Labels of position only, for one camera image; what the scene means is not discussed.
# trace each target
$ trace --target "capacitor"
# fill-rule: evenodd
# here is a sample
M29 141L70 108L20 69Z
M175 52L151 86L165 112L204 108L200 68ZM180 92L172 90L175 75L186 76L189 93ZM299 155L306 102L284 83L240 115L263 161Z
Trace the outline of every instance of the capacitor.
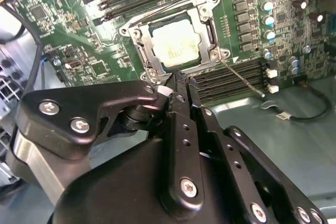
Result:
M269 12L270 10L274 9L274 5L271 1L266 1L261 4L261 9Z
M305 1L295 0L292 2L292 6L297 9L304 10L307 7L307 3Z
M272 16L266 16L263 18L262 23L267 26L272 26L274 24L274 18Z
M290 72L291 74L293 74L293 75L296 75L296 74L299 74L300 69L297 68L297 67L290 66L290 67L289 67L289 72Z
M312 20L312 21L316 21L316 22L321 22L323 20L323 15L320 13L310 13L308 15L308 17Z
M273 32L273 31L266 31L265 33L264 33L264 38L265 39L268 39L268 40L272 40L272 39L274 39L275 38L275 32Z
M295 56L290 57L288 61L293 68L300 66L300 61Z
M268 51L267 49L263 51L262 55L264 56L265 59L269 59L272 57L272 53Z

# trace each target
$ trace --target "chip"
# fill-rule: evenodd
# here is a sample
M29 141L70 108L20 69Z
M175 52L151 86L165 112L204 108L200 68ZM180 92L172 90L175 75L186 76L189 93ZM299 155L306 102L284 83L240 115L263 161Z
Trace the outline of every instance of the chip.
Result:
M47 17L47 14L43 10L42 6L40 6L40 5L34 7L30 11L31 11L32 15L34 16L34 18L36 20L41 20L41 19L44 19L45 17Z
M252 35L250 33L241 34L239 37L240 37L241 42L251 41L251 39L252 39Z
M106 67L105 67L104 62L102 60L93 63L91 65L91 68L93 69L96 76L101 76L101 75L107 73Z
M247 2L247 4L253 4L254 0L247 0L246 2Z
M167 68L199 58L201 38L188 19L155 29L152 41L153 52Z
M239 23L245 22L249 20L249 16L247 13L241 13L241 14L236 15L236 19Z
M278 23L284 22L286 20L286 13L281 13L277 15Z
M241 10L247 9L247 3L246 1L241 1L235 4L235 10L240 12Z
M244 23L244 24L238 25L238 30L241 33L244 33L246 31L250 31L251 30L251 25L250 25L250 23Z
M296 36L301 37L304 33L305 33L305 31L303 29L298 29L296 31Z
M243 50L243 52L246 52L246 51L251 51L251 50L253 50L253 45L252 45L252 43L245 43L245 44L241 44L241 46L242 46L242 50Z

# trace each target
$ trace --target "black plastic part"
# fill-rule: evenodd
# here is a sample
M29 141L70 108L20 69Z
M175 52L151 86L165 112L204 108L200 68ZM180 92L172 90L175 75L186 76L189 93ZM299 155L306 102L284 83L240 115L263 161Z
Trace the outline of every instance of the black plastic part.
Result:
M30 141L65 159L86 156L94 141L107 138L117 115L127 106L153 104L158 93L143 81L107 83L65 89L40 90L25 95L18 108L17 125ZM56 115L39 111L40 103L52 101L60 107ZM100 119L109 120L100 131ZM84 119L90 125L87 133L70 127L73 119Z

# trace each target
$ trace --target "screw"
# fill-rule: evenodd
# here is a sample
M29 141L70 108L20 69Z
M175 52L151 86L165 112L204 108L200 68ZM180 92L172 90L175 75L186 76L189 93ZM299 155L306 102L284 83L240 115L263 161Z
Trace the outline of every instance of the screw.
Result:
M267 217L264 210L256 203L252 203L251 210L254 216L262 223L266 223Z
M53 102L40 103L38 108L46 115L56 115L59 112L59 106Z
M73 119L70 123L70 127L77 133L87 133L90 129L90 125L84 119Z
M234 132L237 136L242 136L242 134L240 133L240 131L237 130L237 129L233 129L233 132Z
M212 115L211 110L209 110L209 109L204 109L204 111L205 111L205 113L206 113L207 115Z
M181 180L181 190L185 196L189 198L194 198L197 194L197 188L195 184L187 178Z
M309 45L303 46L302 52L304 54L309 54L311 52L311 47Z
M314 209L311 209L310 212L319 224L323 224L322 218L319 216L319 214Z
M211 59L217 59L218 58L218 52L217 52L217 50L212 50L210 52L210 58Z
M306 223L310 223L310 218L309 218L308 214L306 213L306 211L304 211L301 207L298 207L298 211L299 211L299 214L300 214L301 218Z
M53 61L54 66L58 67L61 66L62 62L59 59L54 59Z
M135 30L133 31L133 37L134 37L135 39L139 39L139 38L141 38L141 32L140 32L140 30L135 29Z
M176 97L180 102L185 102L183 95L178 94Z

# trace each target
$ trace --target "silver metal frame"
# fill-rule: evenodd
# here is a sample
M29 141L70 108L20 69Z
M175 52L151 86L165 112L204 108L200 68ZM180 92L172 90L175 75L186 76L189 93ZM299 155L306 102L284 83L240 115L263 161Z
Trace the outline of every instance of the silver metal frame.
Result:
M154 55L152 36L149 28L151 24L160 22L164 19L178 16L181 14L187 14L194 28L195 33L199 34L201 43L198 45L201 55L201 63L198 66L183 69L185 74L201 71L207 68L211 68L220 63L222 54L219 50L218 39L215 29L215 23L213 20L212 10L220 3L220 0L182 0L177 3L159 7L149 12L140 14L133 17L124 26L119 29L119 33L125 37L131 37L133 44L135 45L140 59L142 61L145 72L141 75L141 79L145 81L151 81L154 84L161 84L169 78L170 73L167 73L160 59ZM154 21L143 23L143 20L152 17L157 14L165 13L170 10L174 10L178 7L192 4L194 7L189 8L175 14L167 15L164 18L159 18ZM209 38L209 31L207 22L211 26L213 31L214 43L212 44ZM217 54L211 54L211 51L216 50Z

